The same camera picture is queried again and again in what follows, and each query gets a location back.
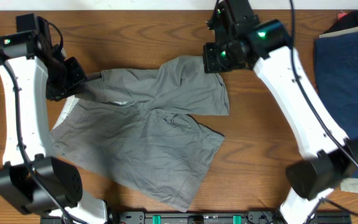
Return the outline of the grey shorts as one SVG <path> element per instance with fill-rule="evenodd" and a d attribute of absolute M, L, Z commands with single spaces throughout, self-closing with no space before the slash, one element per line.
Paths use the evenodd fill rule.
<path fill-rule="evenodd" d="M 224 136 L 196 120 L 227 116 L 218 73 L 200 56 L 156 70 L 103 70 L 67 99 L 52 128 L 56 152 L 83 169 L 185 212 Z"/>

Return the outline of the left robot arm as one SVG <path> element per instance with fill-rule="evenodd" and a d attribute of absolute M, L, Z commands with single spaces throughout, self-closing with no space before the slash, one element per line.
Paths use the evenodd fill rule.
<path fill-rule="evenodd" d="M 57 158 L 47 101 L 79 92 L 86 75 L 63 44 L 53 44 L 52 23 L 35 14 L 16 17 L 16 33 L 0 37 L 0 77 L 6 109 L 6 146 L 0 196 L 42 223 L 109 223 L 106 203 L 83 190 L 78 169 Z"/>

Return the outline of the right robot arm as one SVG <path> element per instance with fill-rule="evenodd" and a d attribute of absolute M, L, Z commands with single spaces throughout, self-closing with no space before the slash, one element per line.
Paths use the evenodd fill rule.
<path fill-rule="evenodd" d="M 317 222 L 317 207 L 357 170 L 358 139 L 333 120 L 303 70 L 285 26 L 260 22 L 248 1 L 217 1 L 204 45 L 207 73 L 252 70 L 269 89 L 295 136 L 301 160 L 288 166 L 291 189 L 264 223 Z"/>

